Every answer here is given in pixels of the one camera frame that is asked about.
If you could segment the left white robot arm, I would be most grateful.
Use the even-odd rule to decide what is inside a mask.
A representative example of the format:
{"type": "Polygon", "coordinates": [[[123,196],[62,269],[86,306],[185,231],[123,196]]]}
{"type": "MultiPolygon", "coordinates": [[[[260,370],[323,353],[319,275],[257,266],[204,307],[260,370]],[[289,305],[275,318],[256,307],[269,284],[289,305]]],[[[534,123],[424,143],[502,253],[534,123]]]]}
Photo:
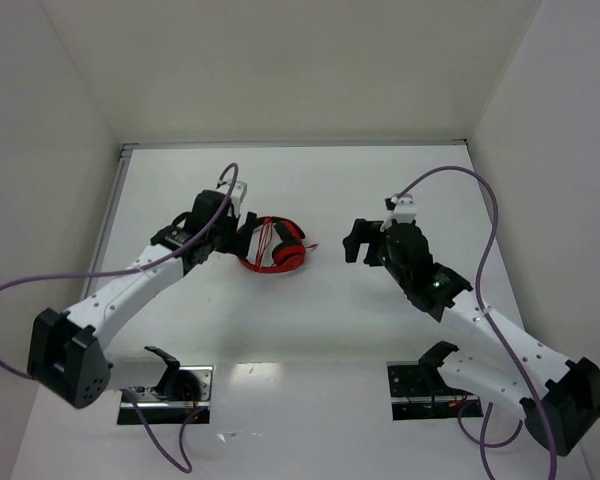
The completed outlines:
{"type": "Polygon", "coordinates": [[[110,382],[105,351],[124,325],[163,290],[214,253],[237,254],[246,183],[221,182],[199,193],[191,210],[160,229],[129,267],[62,312],[47,308],[33,323],[27,372],[76,409],[96,401],[110,382]]]}

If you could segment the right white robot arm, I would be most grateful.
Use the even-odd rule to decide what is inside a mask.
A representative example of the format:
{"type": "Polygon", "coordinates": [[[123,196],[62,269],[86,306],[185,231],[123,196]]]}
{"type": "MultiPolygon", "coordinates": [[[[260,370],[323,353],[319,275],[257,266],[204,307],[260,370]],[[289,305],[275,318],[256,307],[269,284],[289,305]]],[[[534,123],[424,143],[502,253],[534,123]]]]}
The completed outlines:
{"type": "Polygon", "coordinates": [[[600,369],[586,357],[574,361],[480,303],[468,280],[434,261],[415,222],[357,219],[343,240],[354,263],[362,245],[369,267],[383,267],[408,301],[439,324],[456,330],[496,361],[484,364],[460,345],[441,340],[419,359],[418,379],[431,394],[447,387],[472,392],[520,419],[529,434],[560,457],[600,418],[600,369]]]}

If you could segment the red black headphones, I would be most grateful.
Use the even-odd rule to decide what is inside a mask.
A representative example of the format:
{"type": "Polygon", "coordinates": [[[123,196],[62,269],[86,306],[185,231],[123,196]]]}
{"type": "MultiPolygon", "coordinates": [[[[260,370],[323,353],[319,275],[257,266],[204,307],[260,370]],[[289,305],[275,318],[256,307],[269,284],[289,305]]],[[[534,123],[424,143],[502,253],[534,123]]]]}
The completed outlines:
{"type": "Polygon", "coordinates": [[[245,258],[238,258],[246,269],[260,274],[283,274],[300,268],[306,257],[308,247],[304,245],[306,235],[292,220],[279,216],[258,217],[259,230],[258,248],[253,262],[245,258]],[[264,254],[268,250],[276,233],[280,243],[271,250],[272,264],[263,264],[264,254]]]}

